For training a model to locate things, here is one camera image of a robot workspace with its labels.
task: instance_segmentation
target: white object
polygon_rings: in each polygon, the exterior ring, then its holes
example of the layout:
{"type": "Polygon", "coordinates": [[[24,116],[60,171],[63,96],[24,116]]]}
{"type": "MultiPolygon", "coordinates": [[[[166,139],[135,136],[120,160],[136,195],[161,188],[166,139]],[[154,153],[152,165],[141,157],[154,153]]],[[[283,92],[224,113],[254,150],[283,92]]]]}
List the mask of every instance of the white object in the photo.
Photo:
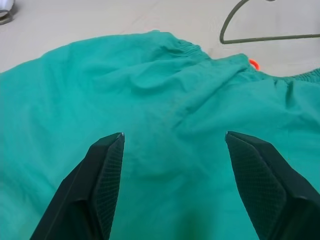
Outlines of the white object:
{"type": "MultiPolygon", "coordinates": [[[[15,0],[0,0],[0,10],[10,11],[15,3],[15,0]]],[[[0,12],[0,18],[6,15],[6,12],[0,12]]]]}

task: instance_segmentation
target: white surface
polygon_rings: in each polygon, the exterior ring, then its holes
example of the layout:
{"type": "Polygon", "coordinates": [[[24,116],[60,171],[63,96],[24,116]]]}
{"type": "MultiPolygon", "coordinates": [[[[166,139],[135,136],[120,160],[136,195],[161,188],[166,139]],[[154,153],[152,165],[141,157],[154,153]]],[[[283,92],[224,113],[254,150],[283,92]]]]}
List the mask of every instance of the white surface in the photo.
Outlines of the white surface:
{"type": "MultiPolygon", "coordinates": [[[[222,45],[219,33],[240,0],[17,0],[0,26],[0,72],[68,43],[114,34],[171,32],[212,58],[245,53],[276,76],[320,67],[320,38],[222,45]]],[[[225,39],[320,33],[319,0],[250,0],[225,39]]]]}

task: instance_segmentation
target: green fabric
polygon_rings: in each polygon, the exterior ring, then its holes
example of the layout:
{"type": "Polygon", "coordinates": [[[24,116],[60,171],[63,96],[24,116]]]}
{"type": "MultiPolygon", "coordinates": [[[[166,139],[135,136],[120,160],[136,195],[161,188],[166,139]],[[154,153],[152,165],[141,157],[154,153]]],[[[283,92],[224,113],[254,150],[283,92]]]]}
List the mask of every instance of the green fabric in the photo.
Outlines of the green fabric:
{"type": "Polygon", "coordinates": [[[125,132],[112,240],[257,240],[226,131],[271,142],[320,191],[320,69],[213,60],[158,31],[72,43],[0,75],[0,238],[31,236],[62,179],[125,132]]]}

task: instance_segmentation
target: teal garment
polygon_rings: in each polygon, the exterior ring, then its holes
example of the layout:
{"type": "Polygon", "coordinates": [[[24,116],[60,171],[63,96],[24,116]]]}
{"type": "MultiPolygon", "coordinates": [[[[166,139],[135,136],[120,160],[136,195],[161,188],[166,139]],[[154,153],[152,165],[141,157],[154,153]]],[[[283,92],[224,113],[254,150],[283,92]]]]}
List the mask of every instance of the teal garment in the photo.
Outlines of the teal garment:
{"type": "Polygon", "coordinates": [[[226,131],[271,142],[320,191],[320,69],[257,72],[170,33],[75,42],[0,75],[0,238],[28,239],[99,138],[126,137],[111,240],[257,240],[226,131]]]}

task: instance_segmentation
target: table surface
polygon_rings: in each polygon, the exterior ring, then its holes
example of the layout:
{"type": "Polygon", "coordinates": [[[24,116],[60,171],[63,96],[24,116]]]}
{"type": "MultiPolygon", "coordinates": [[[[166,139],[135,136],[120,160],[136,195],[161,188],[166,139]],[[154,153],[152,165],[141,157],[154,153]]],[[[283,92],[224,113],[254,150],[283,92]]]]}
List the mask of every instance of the table surface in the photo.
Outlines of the table surface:
{"type": "MultiPolygon", "coordinates": [[[[16,0],[14,20],[0,25],[0,72],[68,43],[154,29],[201,46],[218,59],[244,53],[275,76],[320,67],[320,38],[223,45],[219,33],[240,0],[16,0]]],[[[319,34],[319,0],[250,0],[225,39],[319,34]]]]}

